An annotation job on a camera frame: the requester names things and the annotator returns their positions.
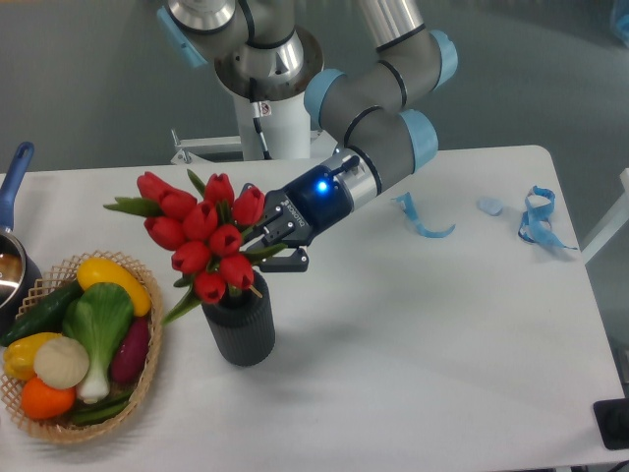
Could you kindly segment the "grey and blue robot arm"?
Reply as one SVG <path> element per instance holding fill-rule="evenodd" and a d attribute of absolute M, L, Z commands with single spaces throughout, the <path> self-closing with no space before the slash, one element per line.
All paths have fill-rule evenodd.
<path fill-rule="evenodd" d="M 323 163 L 269 192 L 246 237 L 264 272 L 304 271 L 312 240 L 435 157 L 438 137 L 412 103 L 456 72 L 448 36 L 413 1 L 359 5 L 378 59 L 357 78 L 327 69 L 291 1 L 167 1 L 165 35 L 231 94 L 246 160 L 302 159 L 311 129 L 336 143 Z"/>

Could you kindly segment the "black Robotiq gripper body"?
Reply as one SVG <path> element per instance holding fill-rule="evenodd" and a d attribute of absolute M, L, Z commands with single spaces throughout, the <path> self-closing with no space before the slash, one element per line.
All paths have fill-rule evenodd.
<path fill-rule="evenodd" d="M 316 236 L 348 216 L 353 201 L 338 179 L 341 171 L 341 167 L 318 165 L 281 189 L 268 192 L 262 218 L 250 233 L 251 241 L 261 238 L 254 248 L 279 243 L 288 248 L 309 246 Z"/>

